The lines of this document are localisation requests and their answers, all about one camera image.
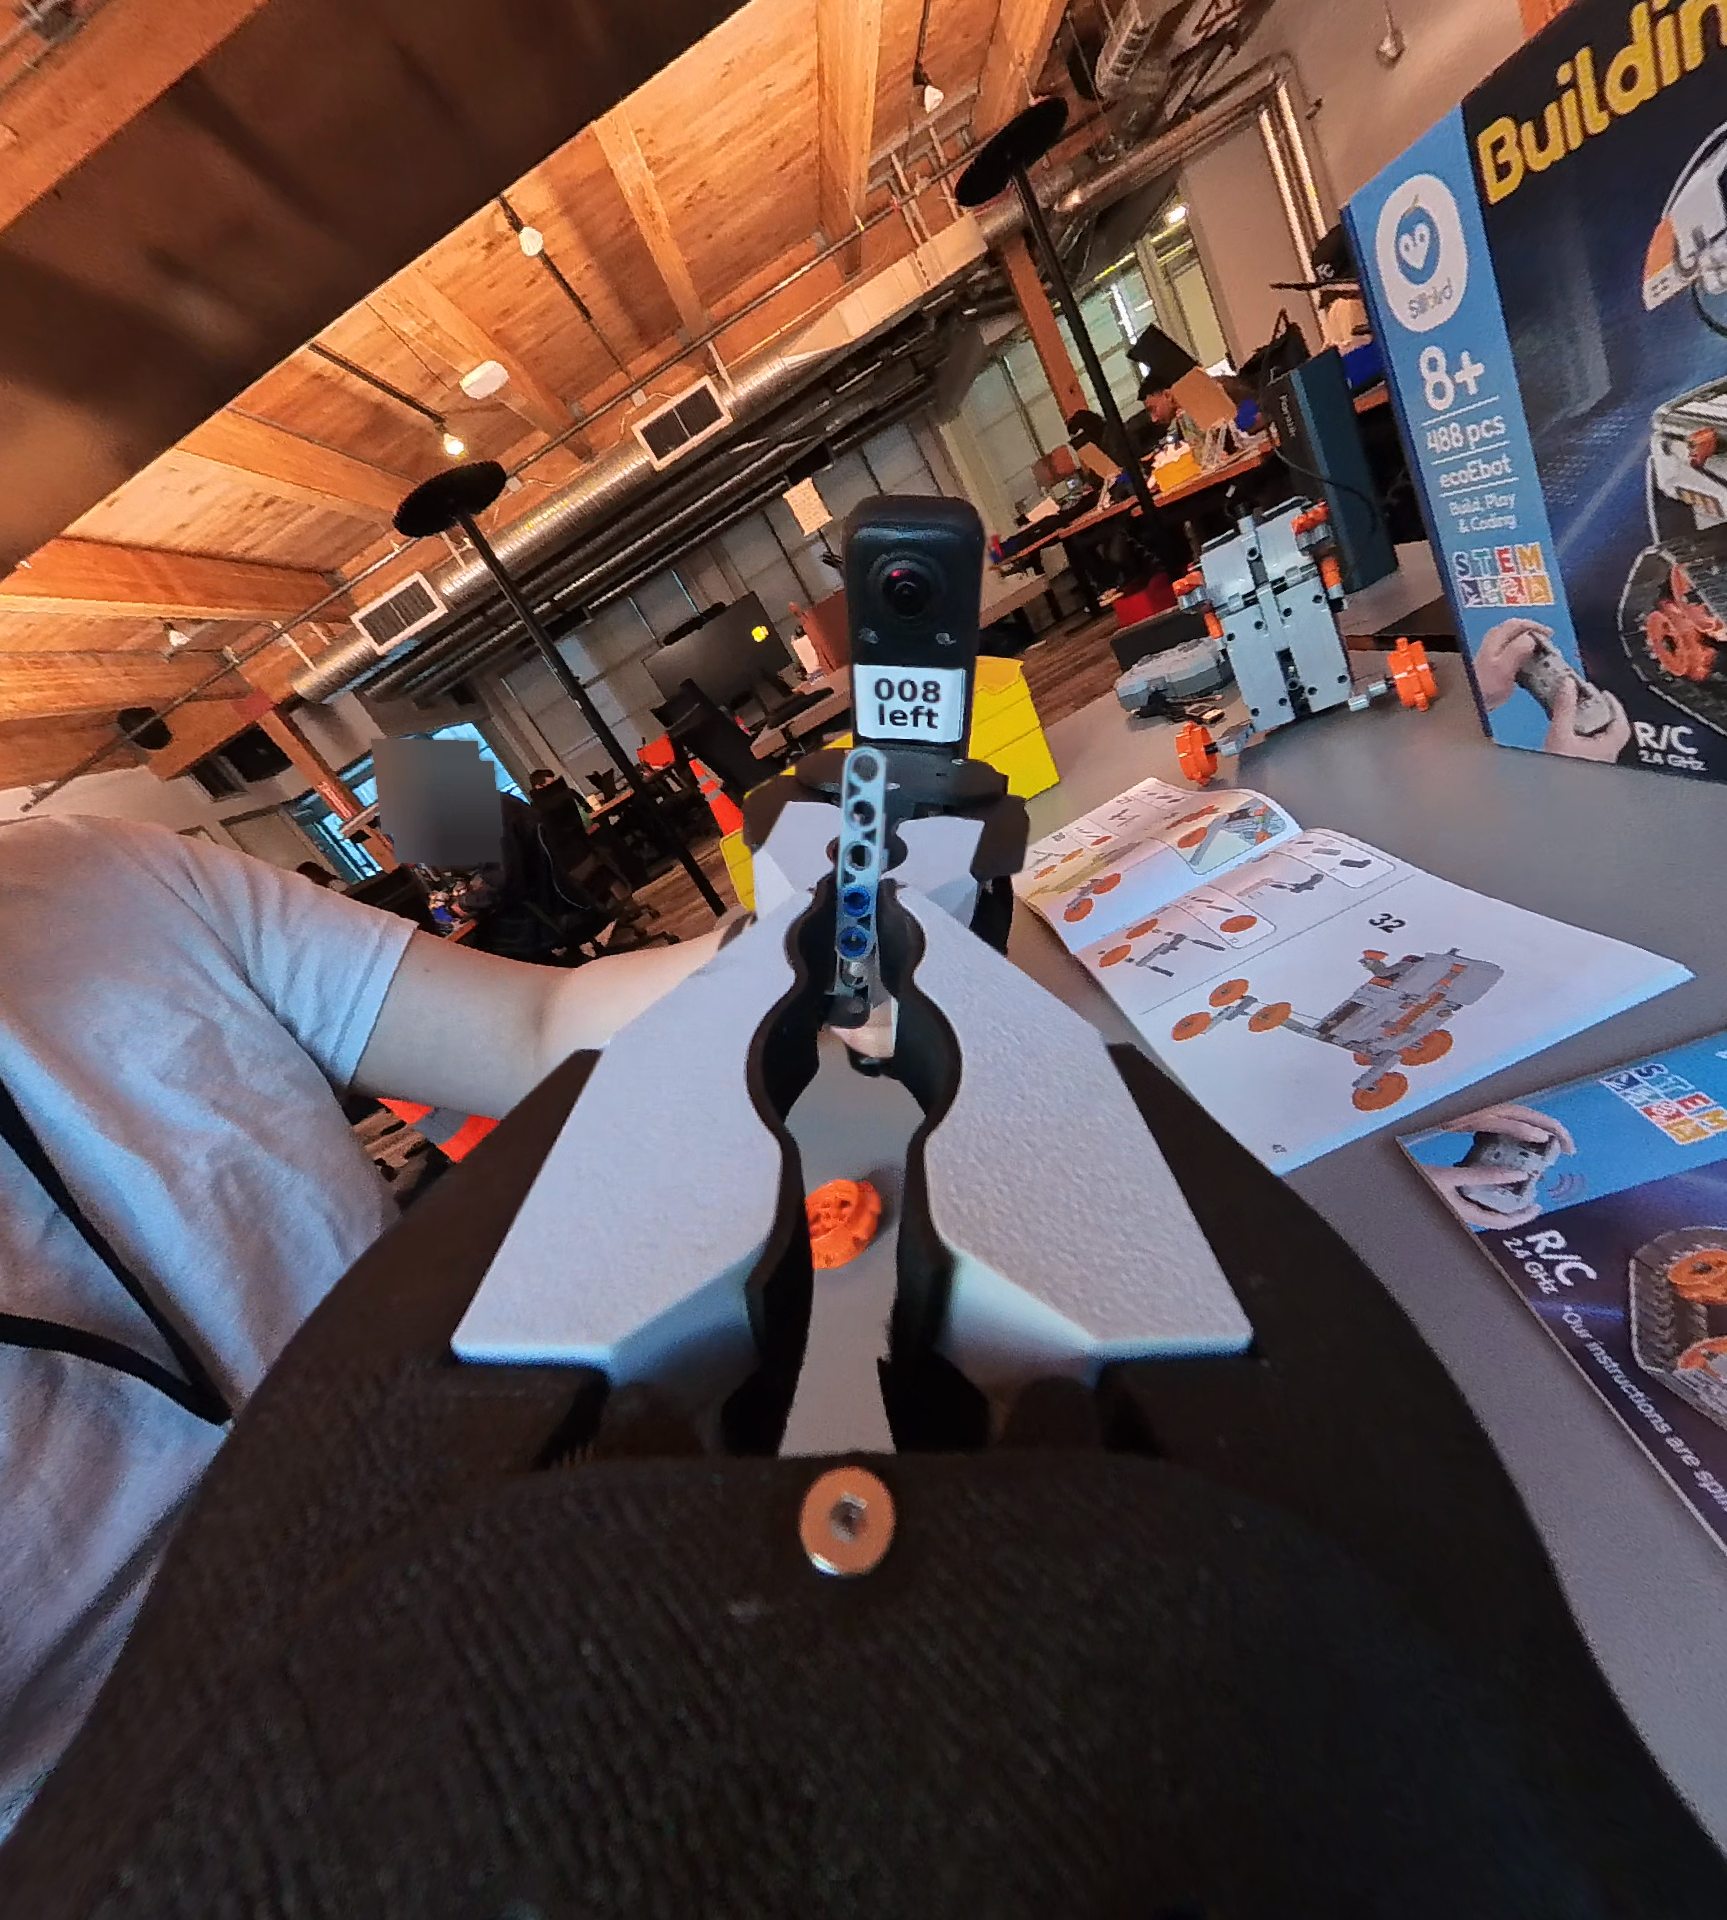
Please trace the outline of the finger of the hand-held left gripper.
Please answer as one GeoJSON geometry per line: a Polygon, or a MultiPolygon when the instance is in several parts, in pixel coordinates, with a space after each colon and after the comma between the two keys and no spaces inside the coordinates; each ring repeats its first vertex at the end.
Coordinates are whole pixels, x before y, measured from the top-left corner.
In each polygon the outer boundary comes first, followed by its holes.
{"type": "Polygon", "coordinates": [[[763,837],[755,824],[758,809],[750,809],[755,919],[763,930],[782,937],[836,871],[841,809],[822,797],[785,797],[763,837]]]}
{"type": "Polygon", "coordinates": [[[1012,809],[929,812],[896,824],[896,903],[933,899],[974,930],[1012,928],[1012,809]]]}

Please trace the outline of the orange gear wheel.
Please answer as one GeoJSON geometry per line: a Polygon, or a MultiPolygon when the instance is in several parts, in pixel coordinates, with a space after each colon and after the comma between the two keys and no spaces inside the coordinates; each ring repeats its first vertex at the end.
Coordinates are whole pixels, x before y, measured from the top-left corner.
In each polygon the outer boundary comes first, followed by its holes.
{"type": "Polygon", "coordinates": [[[836,1175],[808,1193],[811,1264],[818,1270],[857,1260],[882,1223],[882,1193],[872,1179],[836,1175]]]}

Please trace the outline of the yellow plastic bin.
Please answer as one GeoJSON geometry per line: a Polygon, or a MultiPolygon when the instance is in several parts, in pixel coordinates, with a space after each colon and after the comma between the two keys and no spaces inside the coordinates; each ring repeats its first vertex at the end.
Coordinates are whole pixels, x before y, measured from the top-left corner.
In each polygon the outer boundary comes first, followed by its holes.
{"type": "MultiPolygon", "coordinates": [[[[1049,736],[1019,661],[980,655],[974,671],[974,737],[969,754],[1009,776],[1009,792],[1031,800],[1058,780],[1049,736]]],[[[755,792],[741,800],[745,824],[720,837],[737,898],[755,907],[750,828],[758,821],[755,792]]]]}

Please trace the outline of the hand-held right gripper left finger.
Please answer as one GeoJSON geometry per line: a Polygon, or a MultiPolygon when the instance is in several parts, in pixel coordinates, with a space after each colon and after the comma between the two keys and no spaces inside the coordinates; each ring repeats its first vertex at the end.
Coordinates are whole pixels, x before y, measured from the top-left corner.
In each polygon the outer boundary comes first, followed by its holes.
{"type": "Polygon", "coordinates": [[[779,1455],[811,1327],[803,1158],[818,1075],[830,887],[755,917],[633,1019],[573,1096],[450,1349],[598,1370],[546,1455],[648,1387],[708,1451],[779,1455]]]}

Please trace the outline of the grey remote controller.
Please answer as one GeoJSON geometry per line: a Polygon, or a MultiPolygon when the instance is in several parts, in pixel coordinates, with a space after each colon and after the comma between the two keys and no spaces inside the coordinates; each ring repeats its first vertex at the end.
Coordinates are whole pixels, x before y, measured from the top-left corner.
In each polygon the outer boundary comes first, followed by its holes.
{"type": "Polygon", "coordinates": [[[1191,697],[1228,684],[1227,645],[1218,637],[1177,638],[1121,668],[1115,697],[1127,716],[1170,716],[1191,697]]]}

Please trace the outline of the black pole stand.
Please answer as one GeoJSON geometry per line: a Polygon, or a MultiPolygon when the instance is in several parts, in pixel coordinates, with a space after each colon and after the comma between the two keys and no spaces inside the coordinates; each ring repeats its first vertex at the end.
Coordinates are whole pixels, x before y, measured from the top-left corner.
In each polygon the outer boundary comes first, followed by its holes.
{"type": "Polygon", "coordinates": [[[1168,578],[1177,571],[1177,553],[1173,542],[1168,537],[1168,525],[1158,518],[1158,500],[1148,484],[1148,472],[1139,464],[1139,452],[1127,439],[1127,422],[1115,408],[1111,379],[1104,371],[1104,360],[1092,343],[1092,330],[1085,325],[1077,287],[1063,273],[1056,234],[1042,218],[1042,204],[1036,198],[1036,186],[1027,176],[1031,160],[1040,160],[1063,135],[1066,125],[1066,101],[1063,97],[1042,97],[1025,107],[1012,123],[1004,123],[984,151],[965,165],[958,180],[958,204],[988,204],[1004,189],[1015,189],[1025,225],[1031,239],[1012,234],[1000,246],[1004,273],[1012,281],[1012,290],[1019,301],[1027,337],[1040,350],[1049,387],[1058,404],[1058,416],[1066,422],[1079,422],[1085,409],[1098,409],[1104,426],[1104,445],[1111,456],[1120,456],[1121,472],[1129,477],[1139,518],[1142,518],[1142,537],[1158,553],[1168,578]]]}
{"type": "Polygon", "coordinates": [[[612,728],[605,721],[605,716],[598,712],[598,704],[588,697],[584,684],[569,671],[569,664],[563,661],[563,646],[552,645],[552,637],[542,629],[539,613],[522,601],[510,568],[501,566],[501,555],[494,553],[489,537],[481,533],[479,525],[479,508],[494,504],[501,484],[505,484],[505,470],[501,460],[467,460],[467,464],[450,464],[429,483],[419,483],[394,508],[394,533],[403,533],[406,542],[419,542],[419,537],[436,537],[442,529],[464,529],[464,537],[469,542],[469,550],[479,553],[489,585],[501,592],[501,601],[514,608],[519,624],[526,629],[530,645],[546,655],[546,664],[552,668],[552,676],[563,680],[564,695],[581,705],[588,730],[600,737],[605,754],[612,759],[616,774],[627,780],[633,797],[637,797],[637,809],[645,817],[645,824],[655,834],[655,842],[681,861],[681,867],[688,871],[688,882],[697,886],[697,894],[705,898],[708,911],[713,917],[724,917],[728,903],[724,898],[716,894],[716,886],[708,882],[705,863],[693,857],[683,834],[675,834],[664,817],[660,817],[660,804],[648,790],[648,780],[639,776],[637,762],[626,754],[626,745],[616,742],[612,728]]]}

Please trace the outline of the blue kit manual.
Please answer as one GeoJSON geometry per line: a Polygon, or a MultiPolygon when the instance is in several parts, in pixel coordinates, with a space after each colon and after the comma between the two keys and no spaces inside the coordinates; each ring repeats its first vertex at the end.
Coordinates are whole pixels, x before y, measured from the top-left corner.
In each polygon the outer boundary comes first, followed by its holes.
{"type": "Polygon", "coordinates": [[[1405,1139],[1727,1553],[1727,1032],[1405,1139]]]}

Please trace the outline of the grey desk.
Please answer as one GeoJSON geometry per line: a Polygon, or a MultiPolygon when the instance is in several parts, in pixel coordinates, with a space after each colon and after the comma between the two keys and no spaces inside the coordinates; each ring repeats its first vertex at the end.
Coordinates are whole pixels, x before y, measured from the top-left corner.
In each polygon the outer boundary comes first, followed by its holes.
{"type": "MultiPolygon", "coordinates": [[[[1460,655],[1431,712],[1319,716],[1227,780],[1435,875],[1692,966],[1675,987],[1416,1121],[1613,1070],[1727,1025],[1727,787],[1501,749],[1460,655]]],[[[1505,1293],[1382,1125],[1287,1175],[1398,1299],[1499,1447],[1605,1682],[1727,1855],[1727,1557],[1505,1293]]]]}

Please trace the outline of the black upright device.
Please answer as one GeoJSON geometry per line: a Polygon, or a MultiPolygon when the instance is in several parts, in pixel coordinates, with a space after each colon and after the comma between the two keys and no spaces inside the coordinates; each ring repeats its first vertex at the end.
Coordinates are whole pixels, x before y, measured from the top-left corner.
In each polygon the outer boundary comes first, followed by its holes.
{"type": "Polygon", "coordinates": [[[1326,500],[1332,543],[1339,555],[1339,585],[1359,592],[1398,568],[1389,533],[1382,491],[1359,434],[1356,396],[1347,387],[1345,356],[1326,348],[1281,371],[1260,409],[1278,434],[1281,460],[1307,483],[1307,496],[1326,500]]]}

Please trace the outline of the grey perforated brick beam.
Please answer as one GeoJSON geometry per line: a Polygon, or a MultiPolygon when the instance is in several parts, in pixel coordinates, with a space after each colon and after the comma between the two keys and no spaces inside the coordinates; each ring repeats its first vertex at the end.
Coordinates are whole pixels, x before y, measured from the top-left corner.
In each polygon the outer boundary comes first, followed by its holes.
{"type": "Polygon", "coordinates": [[[836,982],[849,1003],[868,1007],[882,987],[879,894],[890,871],[890,754],[857,742],[841,766],[840,850],[836,850],[836,982]]]}

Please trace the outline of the grey orange brick robot model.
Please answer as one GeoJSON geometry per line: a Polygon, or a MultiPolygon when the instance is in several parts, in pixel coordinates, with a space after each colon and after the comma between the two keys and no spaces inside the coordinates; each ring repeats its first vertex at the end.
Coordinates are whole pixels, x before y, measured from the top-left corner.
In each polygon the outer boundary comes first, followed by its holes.
{"type": "Polygon", "coordinates": [[[1233,671],[1251,721],[1222,736],[1222,749],[1253,745],[1260,736],[1328,705],[1364,712],[1381,695],[1426,712],[1438,697],[1419,638],[1398,638],[1374,684],[1351,680],[1345,632],[1339,555],[1332,508],[1294,496],[1203,550],[1187,578],[1187,605],[1210,616],[1214,638],[1233,671]]]}

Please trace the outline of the white air vent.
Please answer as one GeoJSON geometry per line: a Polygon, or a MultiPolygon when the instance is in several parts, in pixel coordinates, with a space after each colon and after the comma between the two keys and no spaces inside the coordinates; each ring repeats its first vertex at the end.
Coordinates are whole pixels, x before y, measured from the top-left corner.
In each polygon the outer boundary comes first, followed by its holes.
{"type": "Polygon", "coordinates": [[[633,418],[633,439],[655,470],[681,460],[693,445],[730,426],[730,404],[716,375],[633,418]]]}
{"type": "Polygon", "coordinates": [[[394,650],[413,637],[442,624],[450,605],[423,571],[403,578],[392,592],[361,605],[351,613],[356,632],[373,645],[376,655],[394,650]]]}

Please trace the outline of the long wooden-top desk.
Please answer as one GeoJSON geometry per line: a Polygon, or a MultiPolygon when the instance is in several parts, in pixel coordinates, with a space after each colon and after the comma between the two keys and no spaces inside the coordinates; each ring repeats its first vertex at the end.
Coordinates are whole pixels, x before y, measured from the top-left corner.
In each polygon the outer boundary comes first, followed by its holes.
{"type": "MultiPolygon", "coordinates": [[[[1370,495],[1382,504],[1393,542],[1419,542],[1423,518],[1416,504],[1416,484],[1409,477],[1405,434],[1389,404],[1389,387],[1370,387],[1368,396],[1359,396],[1356,418],[1364,456],[1370,464],[1370,495]]],[[[1203,543],[1228,533],[1237,518],[1264,513],[1285,496],[1299,495],[1312,495],[1312,483],[1287,470],[1278,445],[1264,442],[1210,472],[1191,477],[1177,491],[1156,495],[1156,500],[1161,533],[1173,543],[1177,571],[1187,571],[1203,543]]],[[[1042,553],[1052,543],[1063,543],[1079,592],[1086,595],[1086,605],[1095,605],[1098,592],[1120,585],[1139,560],[1139,537],[1139,504],[1129,496],[1104,500],[1077,520],[1056,525],[1052,533],[1009,542],[1000,568],[1049,566],[1042,553]]]]}

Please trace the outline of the black monitor screen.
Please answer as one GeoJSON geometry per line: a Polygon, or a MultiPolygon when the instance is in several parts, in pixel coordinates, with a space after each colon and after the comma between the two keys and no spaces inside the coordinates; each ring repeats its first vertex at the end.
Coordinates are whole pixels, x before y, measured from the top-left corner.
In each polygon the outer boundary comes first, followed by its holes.
{"type": "Polygon", "coordinates": [[[693,616],[667,645],[660,645],[645,671],[664,704],[675,704],[683,684],[697,684],[713,704],[741,712],[758,704],[763,687],[782,687],[793,664],[785,638],[770,624],[758,592],[693,616]]]}

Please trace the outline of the blue robot kit box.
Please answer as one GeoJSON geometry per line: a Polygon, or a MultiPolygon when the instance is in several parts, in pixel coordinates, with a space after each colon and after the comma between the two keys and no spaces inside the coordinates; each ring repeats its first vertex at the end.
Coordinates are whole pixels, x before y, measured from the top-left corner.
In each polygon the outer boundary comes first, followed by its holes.
{"type": "Polygon", "coordinates": [[[1493,742],[1727,780],[1727,2],[1573,2],[1347,229],[1493,742]]]}

